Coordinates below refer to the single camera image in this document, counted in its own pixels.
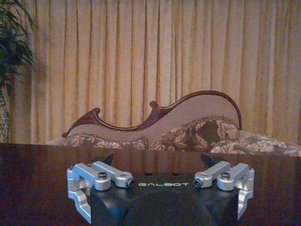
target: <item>chaise lounge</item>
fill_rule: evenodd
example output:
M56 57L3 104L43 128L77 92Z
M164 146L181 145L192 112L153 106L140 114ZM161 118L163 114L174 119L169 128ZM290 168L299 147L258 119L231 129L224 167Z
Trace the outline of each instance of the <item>chaise lounge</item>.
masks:
M301 157L301 146L242 130L238 106L212 90L184 96L168 107L150 102L152 111L140 125L120 128L94 108L48 145L202 153L274 154Z

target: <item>potted plant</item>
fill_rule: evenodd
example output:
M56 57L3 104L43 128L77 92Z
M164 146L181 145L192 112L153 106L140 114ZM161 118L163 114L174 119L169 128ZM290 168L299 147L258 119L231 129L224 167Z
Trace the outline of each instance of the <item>potted plant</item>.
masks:
M8 96L13 92L12 85L16 76L20 75L18 67L33 67L33 52L26 38L29 33L24 27L21 15L34 27L33 19L27 11L26 4L19 0L0 0L0 142L9 140L9 113L3 96L6 89Z

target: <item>floral cushion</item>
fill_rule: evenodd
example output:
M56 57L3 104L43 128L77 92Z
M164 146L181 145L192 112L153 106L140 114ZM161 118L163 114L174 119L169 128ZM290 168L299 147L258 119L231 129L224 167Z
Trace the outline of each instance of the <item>floral cushion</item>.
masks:
M223 116L196 119L167 132L155 140L151 150L209 152L219 141L235 141L239 136L235 123Z
M274 154L301 157L301 146L280 142L270 137L256 135L238 142L221 141L211 153Z
M99 147L99 148L131 148L135 150L147 150L148 140L144 136L129 141L117 141L91 134L74 134L67 138L64 146Z

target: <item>curtain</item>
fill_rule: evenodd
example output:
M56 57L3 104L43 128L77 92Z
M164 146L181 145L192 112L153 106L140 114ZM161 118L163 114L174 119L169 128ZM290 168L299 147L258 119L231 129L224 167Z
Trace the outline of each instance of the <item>curtain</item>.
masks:
M35 71L11 100L16 143L58 138L100 107L140 124L149 102L228 94L243 130L298 142L301 4L297 0L26 0Z

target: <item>table surface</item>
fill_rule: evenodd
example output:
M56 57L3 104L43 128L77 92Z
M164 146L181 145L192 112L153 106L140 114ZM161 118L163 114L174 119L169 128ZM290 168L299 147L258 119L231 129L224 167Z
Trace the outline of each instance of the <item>table surface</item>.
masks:
M0 225L89 225L67 196L66 169L110 153L112 166L132 173L205 170L195 152L0 144ZM301 158L218 156L255 169L254 197L239 225L301 225Z

